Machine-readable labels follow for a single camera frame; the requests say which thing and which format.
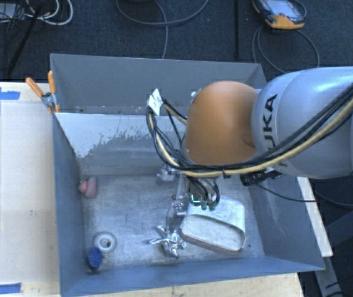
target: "white label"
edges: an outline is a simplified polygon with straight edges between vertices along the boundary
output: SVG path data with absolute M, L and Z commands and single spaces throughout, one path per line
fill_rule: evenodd
M 161 105 L 163 104 L 163 101 L 161 99 L 161 95 L 159 94 L 158 89 L 156 89 L 149 97 L 149 100 L 147 101 L 147 105 L 153 109 L 154 113 L 156 115 L 159 115 L 159 110 L 161 109 Z

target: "black cable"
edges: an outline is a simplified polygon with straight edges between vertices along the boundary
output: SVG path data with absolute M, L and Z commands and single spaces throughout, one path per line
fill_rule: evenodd
M 317 191 L 313 191 L 313 193 L 315 194 L 315 195 L 318 195 L 320 198 L 322 198 L 323 200 L 325 200 L 325 201 L 327 201 L 327 202 L 330 202 L 331 204 L 333 204 L 333 205 L 337 205 L 337 206 L 340 206 L 340 207 L 346 207 L 346 208 L 353 208 L 353 204 L 345 204 L 345 203 L 343 203 L 343 202 L 338 202 L 338 201 L 335 201 L 335 200 L 333 200 L 333 199 L 330 199 L 329 197 L 326 197 L 326 196 L 324 196 L 324 195 L 322 195 L 322 194 L 320 194 L 319 192 L 317 192 Z
M 171 113 L 168 110 L 166 112 L 168 114 L 169 120 L 171 120 L 171 124 L 172 124 L 172 127 L 174 128 L 174 131 L 176 133 L 177 140 L 179 141 L 180 147 L 182 147 L 182 138 L 181 138 L 181 135 L 179 134 L 179 131 L 177 130 L 177 127 L 176 127 L 176 124 L 174 122 L 174 119 L 173 119 Z
M 194 12 L 192 15 L 189 15 L 188 17 L 185 17 L 183 19 L 179 19 L 179 20 L 173 20 L 173 21 L 164 21 L 164 22 L 144 22 L 144 21 L 139 21 L 137 19 L 134 19 L 133 17 L 130 17 L 129 15 L 127 15 L 126 13 L 124 13 L 122 11 L 122 9 L 120 8 L 120 5 L 119 5 L 119 0 L 116 0 L 116 6 L 117 8 L 119 9 L 120 13 L 122 15 L 124 15 L 125 17 L 127 17 L 129 20 L 131 21 L 134 21 L 136 23 L 140 23 L 140 24 L 146 24 L 146 25 L 154 25 L 154 26 L 162 26 L 162 25 L 174 25 L 174 24 L 181 24 L 181 23 L 184 23 L 188 20 L 191 20 L 192 18 L 194 18 L 197 14 L 199 14 L 205 7 L 206 5 L 208 4 L 208 1 L 209 0 L 206 0 L 204 2 L 204 4 L 202 5 L 201 8 L 199 8 L 198 11 Z
M 262 54 L 262 56 L 264 57 L 264 59 L 266 60 L 266 62 L 268 64 L 270 64 L 273 68 L 275 68 L 277 71 L 283 73 L 283 74 L 287 74 L 286 71 L 280 69 L 278 66 L 275 66 L 275 64 L 264 54 L 263 49 L 262 49 L 262 45 L 260 43 L 260 35 L 262 33 L 262 30 L 264 28 L 264 25 L 259 27 L 256 32 L 253 34 L 253 39 L 252 39 L 252 53 L 253 53 L 253 61 L 257 62 L 256 59 L 256 53 L 255 53 L 255 42 L 258 46 L 258 49 L 260 50 L 260 53 Z M 319 58 L 319 52 L 317 50 L 317 47 L 315 46 L 315 44 L 313 43 L 313 41 L 305 34 L 303 33 L 301 30 L 296 30 L 297 33 L 301 34 L 312 46 L 315 55 L 317 57 L 317 65 L 316 68 L 318 68 L 320 66 L 320 58 Z
M 164 9 L 160 6 L 160 4 L 157 1 L 155 1 L 154 3 L 158 6 L 159 10 L 163 14 L 164 21 L 166 22 L 166 16 L 165 16 Z M 164 50 L 163 50 L 163 55 L 162 55 L 161 59 L 165 58 L 165 53 L 166 53 L 167 47 L 168 47 L 168 25 L 165 25 L 165 43 L 164 43 Z
M 316 200 L 303 200 L 303 199 L 295 199 L 295 198 L 289 198 L 289 197 L 286 197 L 286 196 L 283 196 L 283 195 L 280 195 L 280 194 L 277 194 L 276 192 L 272 191 L 271 189 L 268 189 L 260 184 L 255 184 L 256 186 L 264 189 L 265 191 L 268 191 L 270 192 L 271 194 L 273 195 L 276 195 L 280 198 L 283 198 L 283 199 L 286 199 L 286 200 L 290 200 L 290 201 L 296 201 L 296 202 L 316 202 Z

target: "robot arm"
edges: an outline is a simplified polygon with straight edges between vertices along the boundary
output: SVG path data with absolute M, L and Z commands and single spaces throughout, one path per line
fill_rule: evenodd
M 155 131 L 150 108 L 148 125 L 162 159 L 187 176 L 274 168 L 326 179 L 353 171 L 352 113 L 353 67 L 324 67 L 282 75 L 260 91 L 228 80 L 206 86 L 190 104 L 177 155 Z

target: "wooden table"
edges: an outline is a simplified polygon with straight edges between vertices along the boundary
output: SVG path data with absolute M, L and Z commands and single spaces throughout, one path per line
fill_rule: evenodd
M 42 90 L 46 93 L 49 91 L 48 84 L 40 84 L 39 85 Z M 16 101 L 14 101 L 14 104 L 22 104 L 22 103 L 31 103 L 31 104 L 37 104 L 37 107 L 39 107 L 40 111 L 40 117 L 46 117 L 48 115 L 48 111 L 45 108 L 45 106 L 41 103 L 41 100 L 33 93 L 33 91 L 28 87 L 27 84 L 25 83 L 11 83 L 11 82 L 0 82 L 0 87 L 2 89 L 2 92 L 6 91 L 17 91 L 20 92 L 20 98 Z M 2 118 L 2 107 L 6 107 L 8 103 L 6 103 L 8 100 L 2 100 L 1 101 L 1 115 L 0 115 L 0 131 L 1 131 L 1 118 Z M 16 129 L 16 131 L 25 131 L 21 133 L 21 137 L 26 137 L 26 136 L 34 136 L 34 132 L 28 132 L 26 133 L 26 130 L 23 129 Z M 48 162 L 52 162 L 52 151 L 41 151 L 41 155 L 44 155 L 44 157 L 48 157 Z M 33 161 L 31 162 L 33 164 L 32 166 L 34 168 L 30 168 L 30 176 L 29 177 L 24 177 L 24 179 L 35 179 L 35 177 L 32 177 L 33 175 L 40 176 L 40 174 L 43 171 L 43 167 L 46 166 L 46 162 L 43 163 L 43 160 L 40 161 Z M 1 162 L 0 162 L 0 177 L 2 175 L 7 176 L 7 173 L 2 172 L 3 170 L 8 170 L 7 168 L 2 168 L 1 167 Z M 21 175 L 23 175 L 24 170 L 16 169 L 19 173 L 20 179 Z M 47 174 L 47 178 L 49 182 L 51 182 L 51 175 Z M 43 187 L 40 184 L 37 184 L 36 180 L 36 186 L 32 187 L 32 194 L 30 195 L 30 198 L 35 198 L 36 195 L 38 195 L 37 192 L 41 192 L 40 189 Z M 312 195 L 312 190 L 309 187 L 309 184 L 307 184 L 307 180 L 304 178 L 299 178 L 300 186 L 302 186 L 303 193 L 305 197 L 313 197 Z M 2 190 L 0 190 L 0 204 L 2 203 Z M 55 208 L 52 207 L 54 206 L 54 201 L 51 195 L 45 199 L 41 198 L 41 203 L 39 204 L 40 208 L 46 208 L 50 212 L 55 212 Z M 323 228 L 323 223 L 320 218 L 319 210 L 317 208 L 316 203 L 307 203 L 307 206 L 310 206 L 308 208 L 308 212 L 311 215 L 311 219 L 315 219 L 316 223 L 313 225 L 317 226 L 315 229 L 315 232 L 317 233 L 317 238 L 319 239 L 319 245 L 321 246 L 321 252 L 323 256 L 331 256 L 333 253 L 331 251 L 330 244 L 328 242 L 327 235 L 325 233 L 325 229 Z M 7 204 L 3 204 L 3 207 L 0 207 L 0 217 L 2 216 L 2 210 L 19 210 L 18 208 L 10 208 L 7 206 Z M 29 216 L 35 215 L 36 212 L 31 209 Z M 44 250 L 40 247 L 38 247 L 36 244 L 37 243 L 46 243 L 46 241 L 49 239 L 48 234 L 51 234 L 51 236 L 56 237 L 56 225 L 55 223 L 50 223 L 51 219 L 55 219 L 55 217 L 44 217 L 44 220 L 41 221 L 41 228 L 36 229 L 36 232 L 32 232 L 31 230 L 24 230 L 23 226 L 21 225 L 20 228 L 16 228 L 14 231 L 14 235 L 18 234 L 26 234 L 29 233 L 30 236 L 27 237 L 27 240 L 24 240 L 24 249 L 27 252 L 24 259 L 21 258 L 21 254 L 18 252 L 15 252 L 15 249 L 12 248 L 12 245 L 10 243 L 7 243 L 8 241 L 0 241 L 0 252 L 3 253 L 3 257 L 0 258 L 0 269 L 4 267 L 5 265 L 1 265 L 3 261 L 10 262 L 8 267 L 10 270 L 8 272 L 13 272 L 12 278 L 18 278 L 18 282 L 22 283 L 21 287 L 21 292 L 17 294 L 12 294 L 12 296 L 59 296 L 59 283 L 57 280 L 57 249 L 56 246 L 52 247 L 51 249 L 53 250 L 53 257 L 51 259 L 42 259 L 40 264 L 34 263 L 35 259 L 40 260 L 41 254 L 44 254 Z M 2 232 L 6 232 L 3 229 L 3 226 L 9 224 L 10 225 L 11 221 L 2 221 L 0 219 L 0 238 L 2 237 Z M 47 223 L 48 225 L 46 228 L 43 228 L 43 223 Z M 35 273 L 35 276 L 27 276 L 24 274 L 33 274 Z M 3 275 L 0 276 L 0 285 L 1 284 L 6 284 L 10 282 L 3 282 L 2 277 Z M 223 282 L 213 282 L 213 283 L 203 283 L 203 284 L 196 284 L 196 285 L 186 285 L 186 286 L 175 286 L 175 287 L 167 287 L 167 288 L 157 288 L 157 289 L 151 289 L 151 290 L 142 290 L 142 291 L 131 291 L 131 292 L 122 292 L 122 293 L 113 293 L 113 294 L 106 294 L 102 296 L 111 296 L 111 297 L 125 297 L 125 296 L 183 296 L 183 297 L 189 297 L 189 296 L 194 296 L 194 297 L 199 297 L 199 296 L 205 296 L 205 297 L 211 297 L 211 296 L 254 296 L 254 297 L 260 297 L 260 296 L 272 296 L 272 297 L 288 297 L 288 296 L 303 296 L 303 292 L 300 286 L 299 278 L 296 273 L 291 273 L 291 274 L 285 274 L 285 275 L 272 275 L 272 276 L 266 276 L 266 277 L 255 277 L 255 278 L 243 278 L 239 280 L 226 280 Z

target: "black floor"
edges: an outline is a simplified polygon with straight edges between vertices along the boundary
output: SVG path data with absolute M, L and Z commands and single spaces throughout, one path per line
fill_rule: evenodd
M 23 0 L 0 0 L 16 1 L 21 4 Z M 71 0 L 73 17 L 66 25 L 50 25 L 38 20 L 27 35 L 32 18 L 0 24 L 0 80 L 23 82 L 26 77 L 32 77 L 37 82 L 46 82 L 51 53 L 256 61 L 262 65 L 267 81 L 285 72 L 317 66 L 353 66 L 353 0 L 295 1 L 304 5 L 307 11 L 300 33 L 295 30 L 275 33 L 264 27 L 257 40 L 255 32 L 263 22 L 251 0 L 152 0 L 140 3 Z M 29 2 L 36 8 L 40 0 Z M 45 12 L 51 13 L 55 7 L 54 0 L 44 1 Z M 61 0 L 60 12 L 51 20 L 65 21 L 68 15 L 67 1 Z M 167 27 L 154 24 L 165 21 L 177 23 Z M 317 192 L 315 195 L 326 226 L 353 211 L 350 206 L 353 204 L 352 176 L 311 183 Z M 344 296 L 353 296 L 353 237 L 338 243 L 333 251 L 331 260 L 342 292 Z M 300 281 L 305 297 L 320 296 L 314 273 L 300 274 Z

